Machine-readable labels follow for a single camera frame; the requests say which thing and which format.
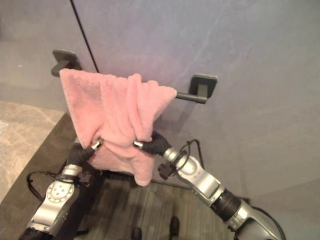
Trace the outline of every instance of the black cable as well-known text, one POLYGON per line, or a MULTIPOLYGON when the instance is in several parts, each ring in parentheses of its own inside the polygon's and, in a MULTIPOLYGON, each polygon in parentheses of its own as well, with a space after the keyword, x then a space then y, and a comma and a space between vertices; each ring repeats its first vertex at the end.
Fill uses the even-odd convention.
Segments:
POLYGON ((181 147, 181 149, 180 149, 180 151, 179 151, 180 153, 183 151, 183 149, 184 149, 185 147, 188 147, 188 152, 187 152, 186 160, 184 161, 184 163, 182 164, 182 166, 179 167, 176 171, 181 170, 181 169, 187 164, 187 162, 188 162, 188 160, 189 160, 189 157, 190 157, 190 154, 191 154, 191 147, 190 147, 190 146, 191 146, 191 144, 194 143, 194 142, 197 144, 197 148, 198 148, 199 163, 200 163, 201 167, 202 167, 203 169, 205 169, 204 160, 203 160, 203 158, 202 158, 202 153, 201 153, 201 148, 200 148, 200 141, 199 141, 198 139, 192 139, 191 141, 187 141, 186 144, 181 147))
POLYGON ((26 183, 27 183, 27 186, 28 186, 28 189, 30 190, 30 192, 40 201, 40 202, 43 202, 45 200, 44 197, 41 196, 41 194, 35 189, 35 187, 32 185, 32 182, 34 181, 33 179, 31 179, 31 176, 33 174, 43 174, 43 175, 46 175, 46 176, 49 176, 51 178, 53 178, 54 180, 56 181, 59 181, 59 182, 63 182, 63 183, 70 183, 68 181, 63 181, 62 179, 59 179, 57 176, 59 175, 58 173, 53 173, 53 172, 50 172, 50 171, 32 171, 30 172, 27 176, 26 176, 26 183))
POLYGON ((278 229, 280 235, 281 235, 281 238, 282 240, 287 240, 286 238, 286 234, 284 232, 284 230, 282 229, 282 227, 280 226, 280 224, 269 214, 267 213, 265 210, 263 210, 262 208, 260 207, 256 207, 256 206, 252 206, 253 209, 265 214, 267 217, 269 217, 275 224, 276 228, 278 229))
POLYGON ((95 58, 94 58, 94 55, 93 55, 93 53, 92 53, 92 51, 91 51, 91 48, 90 48, 89 41, 88 41, 88 39, 87 39, 85 30, 84 30, 84 28, 83 28, 83 26, 82 26, 82 24, 81 24, 81 21, 80 21, 80 18, 79 18, 79 15, 78 15, 78 12, 77 12, 75 3, 74 3, 73 0, 70 0, 70 3, 71 3, 71 7, 72 7, 72 9, 73 9, 73 12, 74 12, 76 21, 78 22, 80 31, 81 31, 81 33, 82 33, 82 36, 83 36, 83 39, 84 39, 86 48, 88 49, 89 54, 90 54, 90 57, 91 57, 91 59, 92 59, 94 68, 95 68, 95 70, 96 70, 98 73, 100 73, 100 72, 99 72, 99 69, 98 69, 98 65, 97 65, 97 63, 96 63, 96 60, 95 60, 95 58))

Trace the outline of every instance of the floor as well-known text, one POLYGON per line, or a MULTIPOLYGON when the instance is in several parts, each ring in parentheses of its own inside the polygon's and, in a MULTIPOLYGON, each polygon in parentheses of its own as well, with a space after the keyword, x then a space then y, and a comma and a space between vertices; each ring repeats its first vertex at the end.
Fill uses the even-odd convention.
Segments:
POLYGON ((63 114, 0 101, 0 202, 63 114))
POLYGON ((233 234, 189 189, 112 175, 102 185, 89 213, 89 233, 76 240, 129 240, 135 227, 143 240, 168 240, 172 216, 180 220, 180 236, 192 240, 232 240, 233 234))

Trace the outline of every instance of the wire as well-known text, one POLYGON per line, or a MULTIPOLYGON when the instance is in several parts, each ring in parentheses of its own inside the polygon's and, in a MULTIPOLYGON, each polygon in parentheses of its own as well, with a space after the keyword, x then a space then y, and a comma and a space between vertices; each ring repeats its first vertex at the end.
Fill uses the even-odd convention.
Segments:
POLYGON ((256 206, 252 206, 253 209, 265 214, 267 217, 269 217, 275 224, 276 228, 278 229, 280 235, 281 235, 281 238, 282 240, 287 240, 286 238, 286 234, 284 232, 284 230, 282 229, 282 227, 280 226, 280 224, 269 214, 267 213, 265 210, 263 210, 262 208, 260 207, 256 207, 256 206))
POLYGON ((176 171, 178 172, 179 170, 181 170, 186 164, 187 162, 189 161, 189 157, 190 157, 190 154, 191 154, 191 144, 192 143, 196 143, 197 144, 197 148, 198 148, 198 154, 199 154, 199 163, 201 165, 201 167, 203 169, 205 169, 205 165, 204 165, 204 160, 202 158, 202 153, 201 153, 201 147, 200 147, 200 141, 198 139, 192 139, 191 141, 187 141, 185 145, 183 145, 181 148, 180 148, 180 153, 182 153, 183 149, 185 147, 188 147, 188 152, 187 152, 187 156, 186 156, 186 160, 184 161, 184 163, 181 165, 181 167, 179 167, 176 171))
POLYGON ((27 176, 26 176, 26 184, 28 186, 28 189, 30 190, 30 192, 40 201, 43 202, 45 200, 44 197, 41 196, 41 194, 35 189, 35 187, 32 185, 32 182, 34 181, 33 179, 31 179, 31 176, 34 174, 43 174, 46 176, 51 177, 52 179, 59 181, 59 182, 63 182, 63 183, 68 183, 70 184, 70 182, 68 181, 63 181, 62 179, 59 179, 57 176, 59 175, 58 173, 53 173, 51 171, 32 171, 30 172, 27 176))

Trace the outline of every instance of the black bracket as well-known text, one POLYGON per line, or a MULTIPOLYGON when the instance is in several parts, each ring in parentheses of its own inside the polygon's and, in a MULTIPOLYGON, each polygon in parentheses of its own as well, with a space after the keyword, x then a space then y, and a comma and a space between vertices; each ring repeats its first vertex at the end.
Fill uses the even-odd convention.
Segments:
POLYGON ((70 51, 65 50, 53 50, 53 56, 58 62, 52 69, 51 74, 55 77, 59 77, 59 71, 61 69, 76 69, 82 70, 77 56, 70 51))
POLYGON ((207 99, 212 96, 215 90, 218 79, 208 75, 194 75, 191 79, 189 94, 177 92, 176 99, 193 101, 198 104, 205 104, 207 99))

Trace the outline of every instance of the black shoe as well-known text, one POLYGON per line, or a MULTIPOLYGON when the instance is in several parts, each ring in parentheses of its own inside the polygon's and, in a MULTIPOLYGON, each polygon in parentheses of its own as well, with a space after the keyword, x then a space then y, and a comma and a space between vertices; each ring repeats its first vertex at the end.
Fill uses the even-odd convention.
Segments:
POLYGON ((142 240, 141 228, 135 227, 131 233, 131 240, 142 240))
POLYGON ((170 240, 173 237, 177 237, 179 236, 179 228, 180 228, 180 221, 179 218, 177 218, 176 216, 173 216, 171 218, 171 222, 170 222, 170 240))

